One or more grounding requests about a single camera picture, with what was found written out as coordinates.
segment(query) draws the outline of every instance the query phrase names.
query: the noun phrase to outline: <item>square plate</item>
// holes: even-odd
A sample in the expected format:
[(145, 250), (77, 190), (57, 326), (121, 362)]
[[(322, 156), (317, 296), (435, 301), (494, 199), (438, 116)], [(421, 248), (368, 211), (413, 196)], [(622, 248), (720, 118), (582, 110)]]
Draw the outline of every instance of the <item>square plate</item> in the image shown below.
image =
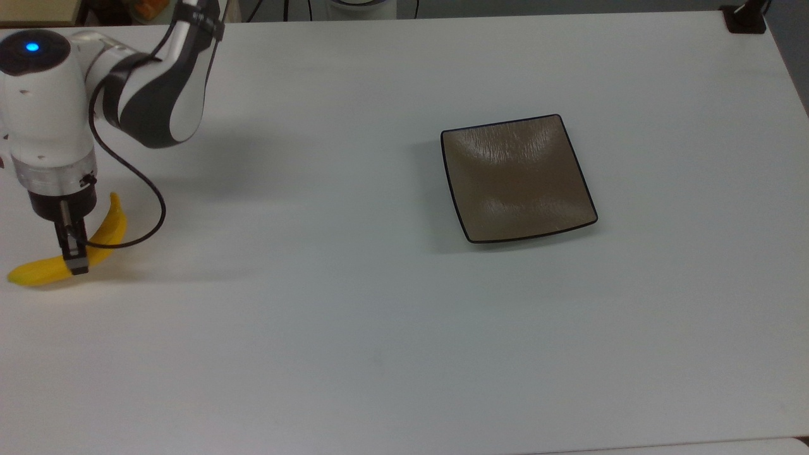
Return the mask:
[(549, 236), (598, 220), (561, 117), (441, 133), (452, 201), (467, 240)]

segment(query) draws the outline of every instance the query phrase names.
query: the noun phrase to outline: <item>banana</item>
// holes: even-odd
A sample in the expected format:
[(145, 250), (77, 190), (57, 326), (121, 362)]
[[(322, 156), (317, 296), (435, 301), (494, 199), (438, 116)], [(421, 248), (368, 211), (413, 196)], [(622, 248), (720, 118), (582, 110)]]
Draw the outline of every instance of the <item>banana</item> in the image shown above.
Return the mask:
[[(109, 211), (104, 221), (90, 239), (94, 243), (113, 245), (123, 240), (126, 233), (126, 214), (121, 209), (121, 200), (115, 193), (109, 194)], [(97, 266), (112, 253), (111, 249), (87, 247), (90, 267)], [(68, 279), (73, 275), (61, 256), (41, 259), (23, 264), (8, 274), (8, 280), (20, 286), (41, 286)]]

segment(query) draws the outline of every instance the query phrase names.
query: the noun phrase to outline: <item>table surface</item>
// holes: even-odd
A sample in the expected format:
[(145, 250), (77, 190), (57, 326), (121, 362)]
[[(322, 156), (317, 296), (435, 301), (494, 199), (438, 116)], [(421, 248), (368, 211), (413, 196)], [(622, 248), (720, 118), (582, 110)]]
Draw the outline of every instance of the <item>table surface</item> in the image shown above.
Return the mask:
[(3, 0), (0, 27), (72, 27), (82, 0)]
[[(440, 132), (553, 113), (599, 222), (469, 244)], [(191, 140), (101, 134), (168, 219), (70, 283), (0, 283), (0, 453), (809, 434), (809, 121), (769, 33), (718, 12), (228, 25)], [(134, 238), (156, 203), (99, 161)], [(57, 247), (4, 177), (10, 270)]]
[(809, 455), (809, 447), (796, 439), (773, 439), (595, 450), (577, 455)]

